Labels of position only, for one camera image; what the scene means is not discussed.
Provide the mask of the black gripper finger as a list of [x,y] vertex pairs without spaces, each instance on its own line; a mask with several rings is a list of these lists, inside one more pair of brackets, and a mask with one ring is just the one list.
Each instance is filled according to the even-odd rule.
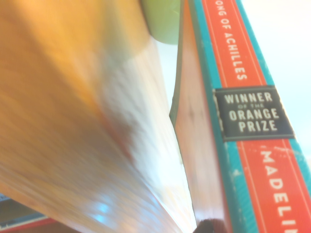
[[227,233],[225,222],[212,218],[200,221],[193,233]]

